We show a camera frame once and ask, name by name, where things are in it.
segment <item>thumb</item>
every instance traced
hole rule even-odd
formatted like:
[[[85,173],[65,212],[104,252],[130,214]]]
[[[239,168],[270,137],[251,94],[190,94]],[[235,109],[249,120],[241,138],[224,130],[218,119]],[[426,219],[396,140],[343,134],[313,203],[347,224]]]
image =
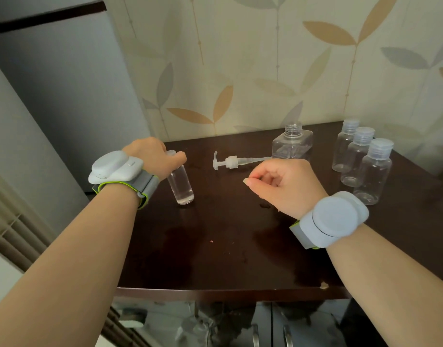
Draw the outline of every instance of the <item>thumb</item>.
[[[246,178],[243,181],[244,184],[249,186],[249,188],[259,196],[259,198],[263,198],[270,203],[274,202],[277,193],[276,187],[268,185],[256,178]]]
[[[183,151],[179,151],[175,155],[169,156],[169,167],[172,170],[180,168],[184,163],[186,163],[186,153]]]

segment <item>bottle cap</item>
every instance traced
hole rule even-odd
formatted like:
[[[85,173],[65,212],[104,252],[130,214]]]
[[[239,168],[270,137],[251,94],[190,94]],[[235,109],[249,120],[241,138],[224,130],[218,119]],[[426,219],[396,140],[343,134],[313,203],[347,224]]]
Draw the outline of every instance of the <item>bottle cap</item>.
[[[360,120],[358,118],[347,118],[344,119],[344,124],[342,125],[342,132],[348,135],[353,135],[360,125]]]
[[[374,139],[369,144],[368,156],[375,160],[386,160],[392,152],[393,141],[389,139]]]
[[[371,143],[374,137],[375,130],[369,127],[359,127],[355,131],[355,137],[353,138],[353,143],[360,146],[366,146]]]

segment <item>cabinet handle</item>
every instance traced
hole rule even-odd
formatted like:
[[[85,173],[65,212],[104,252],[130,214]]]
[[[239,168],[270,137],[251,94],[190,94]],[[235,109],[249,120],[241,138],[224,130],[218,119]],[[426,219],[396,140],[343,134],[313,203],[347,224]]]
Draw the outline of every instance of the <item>cabinet handle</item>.
[[[252,324],[253,327],[253,347],[260,347],[260,339],[259,339],[259,327],[257,324]]]
[[[284,325],[284,346],[293,347],[292,335],[290,334],[290,327],[288,325]]]

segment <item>pump nozzle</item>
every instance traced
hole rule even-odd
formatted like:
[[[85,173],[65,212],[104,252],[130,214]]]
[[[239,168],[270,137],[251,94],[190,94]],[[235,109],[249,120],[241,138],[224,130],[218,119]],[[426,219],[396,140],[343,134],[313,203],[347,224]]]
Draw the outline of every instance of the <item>pump nozzle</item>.
[[[238,166],[242,166],[244,164],[254,163],[254,162],[260,162],[263,160],[269,160],[272,157],[262,157],[262,158],[238,158],[237,156],[230,156],[225,159],[224,162],[217,161],[217,151],[214,153],[214,160],[212,162],[212,165],[214,166],[215,170],[218,170],[218,167],[220,166],[226,166],[226,168],[233,169],[237,168]]]

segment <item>wallpaper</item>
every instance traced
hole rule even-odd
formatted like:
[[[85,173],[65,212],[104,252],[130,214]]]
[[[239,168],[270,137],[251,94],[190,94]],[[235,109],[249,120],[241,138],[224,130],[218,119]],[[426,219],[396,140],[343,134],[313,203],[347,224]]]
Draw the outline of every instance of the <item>wallpaper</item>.
[[[105,0],[164,141],[357,116],[443,169],[443,0]]]

